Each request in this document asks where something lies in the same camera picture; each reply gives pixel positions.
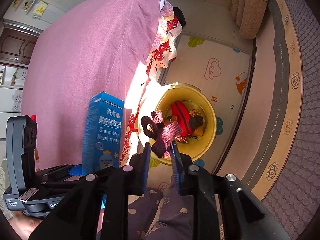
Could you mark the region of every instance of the printed word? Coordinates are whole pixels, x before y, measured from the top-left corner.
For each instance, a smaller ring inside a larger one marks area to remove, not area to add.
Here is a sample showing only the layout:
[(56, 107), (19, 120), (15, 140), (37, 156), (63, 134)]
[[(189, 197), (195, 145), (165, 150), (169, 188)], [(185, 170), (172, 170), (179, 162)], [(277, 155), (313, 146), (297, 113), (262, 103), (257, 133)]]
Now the printed word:
[(113, 131), (109, 131), (109, 130), (104, 130), (103, 127), (100, 127), (99, 128), (99, 132), (103, 132), (103, 133), (107, 133), (107, 134), (110, 134), (110, 135), (115, 135), (119, 138), (119, 133), (118, 132), (113, 132)]
[(17, 202), (12, 202), (11, 200), (7, 199), (7, 202), (8, 204), (11, 206), (11, 207), (15, 207), (18, 203)]
[(24, 194), (22, 194), (20, 197), (19, 197), (19, 200), (22, 201), (22, 202), (27, 202), (27, 200), (29, 198), (31, 198), (35, 193), (37, 193), (39, 191), (38, 188), (31, 188), (29, 189), (28, 191), (26, 191)]
[(104, 125), (110, 126), (110, 127), (115, 127), (118, 129), (121, 129), (121, 122), (118, 122), (116, 120), (112, 120), (103, 116), (99, 117), (99, 123), (102, 123)]
[(119, 139), (111, 138), (109, 136), (101, 136), (101, 134), (99, 134), (99, 133), (97, 135), (97, 139), (98, 140), (103, 140), (103, 141), (110, 141), (111, 143), (115, 142), (117, 144), (119, 144), (119, 142), (120, 142)]
[(111, 105), (111, 106), (114, 106), (114, 107), (116, 107), (116, 108), (122, 109), (121, 106), (118, 106), (118, 105), (116, 105), (116, 104), (114, 104), (114, 103), (111, 103), (111, 102), (109, 102), (109, 101), (102, 100), (102, 102), (107, 103), (107, 104), (109, 104), (109, 105)]
[(113, 117), (116, 117), (116, 111), (108, 108), (107, 114)]

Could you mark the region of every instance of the wooden cabinet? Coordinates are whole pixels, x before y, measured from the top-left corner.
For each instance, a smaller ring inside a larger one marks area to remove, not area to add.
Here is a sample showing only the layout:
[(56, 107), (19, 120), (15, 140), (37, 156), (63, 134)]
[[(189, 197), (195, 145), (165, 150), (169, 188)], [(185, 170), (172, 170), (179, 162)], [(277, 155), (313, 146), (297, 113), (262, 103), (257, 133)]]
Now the wooden cabinet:
[(38, 37), (4, 28), (0, 36), (0, 59), (29, 65)]

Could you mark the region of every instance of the curtain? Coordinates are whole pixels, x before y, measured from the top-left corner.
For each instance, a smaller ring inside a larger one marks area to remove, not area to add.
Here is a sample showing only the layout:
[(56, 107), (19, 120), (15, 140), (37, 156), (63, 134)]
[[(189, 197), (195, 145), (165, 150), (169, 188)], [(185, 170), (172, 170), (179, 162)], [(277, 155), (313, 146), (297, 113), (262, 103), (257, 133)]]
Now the curtain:
[(268, 0), (232, 0), (231, 15), (240, 27), (240, 35), (254, 39), (260, 28)]

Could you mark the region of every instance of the cartoon penguin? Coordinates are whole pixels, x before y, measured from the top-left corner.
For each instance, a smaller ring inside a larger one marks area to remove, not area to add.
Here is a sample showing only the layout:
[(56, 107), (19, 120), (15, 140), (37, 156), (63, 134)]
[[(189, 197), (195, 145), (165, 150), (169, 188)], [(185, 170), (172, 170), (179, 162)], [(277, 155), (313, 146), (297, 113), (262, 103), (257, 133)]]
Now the cartoon penguin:
[(101, 170), (113, 166), (113, 159), (110, 151), (106, 150), (103, 152), (103, 155), (99, 159), (99, 166)]
[(247, 75), (248, 75), (248, 72), (243, 72), (236, 77), (236, 80), (237, 80), (236, 86), (240, 95), (242, 95), (242, 91), (244, 90), (245, 85), (247, 83)]

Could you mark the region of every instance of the blue box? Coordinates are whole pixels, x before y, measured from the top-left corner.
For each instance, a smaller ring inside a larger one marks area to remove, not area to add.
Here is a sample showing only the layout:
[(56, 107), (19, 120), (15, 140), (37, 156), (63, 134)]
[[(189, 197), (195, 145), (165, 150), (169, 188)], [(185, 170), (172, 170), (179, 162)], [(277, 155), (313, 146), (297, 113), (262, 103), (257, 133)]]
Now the blue box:
[(90, 99), (84, 128), (82, 175), (119, 167), (124, 101), (101, 92)]

